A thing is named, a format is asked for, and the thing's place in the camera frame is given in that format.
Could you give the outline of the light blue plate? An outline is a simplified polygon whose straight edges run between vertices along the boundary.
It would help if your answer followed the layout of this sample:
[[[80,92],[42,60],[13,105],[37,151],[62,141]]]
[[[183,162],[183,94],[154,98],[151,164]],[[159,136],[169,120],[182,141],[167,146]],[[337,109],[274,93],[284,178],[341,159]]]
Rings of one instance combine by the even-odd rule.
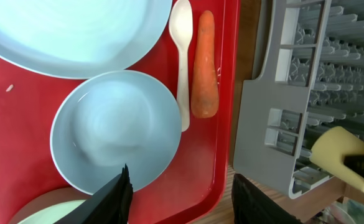
[[[171,7],[171,0],[0,0],[0,58],[67,79],[123,70],[155,46]]]

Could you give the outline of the light blue bowl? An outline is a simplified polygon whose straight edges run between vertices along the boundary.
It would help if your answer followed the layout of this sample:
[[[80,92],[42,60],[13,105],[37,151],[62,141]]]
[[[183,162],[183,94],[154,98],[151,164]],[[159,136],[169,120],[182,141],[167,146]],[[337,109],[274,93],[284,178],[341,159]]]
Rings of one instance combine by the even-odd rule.
[[[64,99],[52,122],[50,152],[63,179],[85,194],[124,167],[138,191],[167,169],[181,135],[168,87],[145,73],[120,70],[86,80]]]

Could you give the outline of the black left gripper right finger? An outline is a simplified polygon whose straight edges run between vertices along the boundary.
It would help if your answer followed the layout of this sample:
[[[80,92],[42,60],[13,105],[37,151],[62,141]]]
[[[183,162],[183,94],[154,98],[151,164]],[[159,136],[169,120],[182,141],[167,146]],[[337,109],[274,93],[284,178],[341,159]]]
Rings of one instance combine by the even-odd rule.
[[[234,224],[302,224],[241,174],[233,176]]]

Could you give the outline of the yellow cup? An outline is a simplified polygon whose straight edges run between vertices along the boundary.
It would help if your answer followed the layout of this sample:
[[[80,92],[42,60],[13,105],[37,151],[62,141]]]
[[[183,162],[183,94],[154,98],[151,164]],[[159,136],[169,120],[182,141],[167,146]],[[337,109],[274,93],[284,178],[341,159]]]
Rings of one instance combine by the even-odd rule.
[[[364,155],[364,141],[337,126],[322,134],[311,151],[311,163],[364,193],[364,178],[343,164],[345,156]]]

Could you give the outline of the orange carrot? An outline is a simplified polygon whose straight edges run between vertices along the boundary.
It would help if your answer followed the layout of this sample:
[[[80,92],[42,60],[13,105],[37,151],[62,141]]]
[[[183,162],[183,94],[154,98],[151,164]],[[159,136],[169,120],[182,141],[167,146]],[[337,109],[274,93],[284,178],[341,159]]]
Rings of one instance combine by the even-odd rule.
[[[219,95],[214,57],[215,20],[211,11],[204,11],[198,22],[190,104],[196,118],[210,118],[218,111]]]

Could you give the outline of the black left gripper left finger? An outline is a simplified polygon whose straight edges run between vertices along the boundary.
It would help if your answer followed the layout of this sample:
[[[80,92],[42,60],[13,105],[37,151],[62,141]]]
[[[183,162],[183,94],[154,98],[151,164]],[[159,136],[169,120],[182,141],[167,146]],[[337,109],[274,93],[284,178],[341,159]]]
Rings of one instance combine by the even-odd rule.
[[[91,198],[55,224],[128,224],[133,185],[127,166]]]

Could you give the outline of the green bowl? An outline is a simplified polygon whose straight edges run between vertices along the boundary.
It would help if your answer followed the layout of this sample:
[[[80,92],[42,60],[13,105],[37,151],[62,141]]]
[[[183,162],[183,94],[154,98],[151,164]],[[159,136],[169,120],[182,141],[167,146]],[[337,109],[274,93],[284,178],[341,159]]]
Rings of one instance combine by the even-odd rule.
[[[53,190],[23,206],[9,224],[55,223],[90,197],[73,187]]]

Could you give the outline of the white plastic spoon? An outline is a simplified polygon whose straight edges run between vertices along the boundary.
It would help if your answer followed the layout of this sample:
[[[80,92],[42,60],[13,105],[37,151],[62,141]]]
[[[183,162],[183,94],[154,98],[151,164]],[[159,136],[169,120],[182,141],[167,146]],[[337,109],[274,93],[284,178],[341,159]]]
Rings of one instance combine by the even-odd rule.
[[[170,12],[169,34],[179,54],[176,100],[184,132],[190,125],[188,51],[193,35],[193,15],[189,0],[175,2]]]

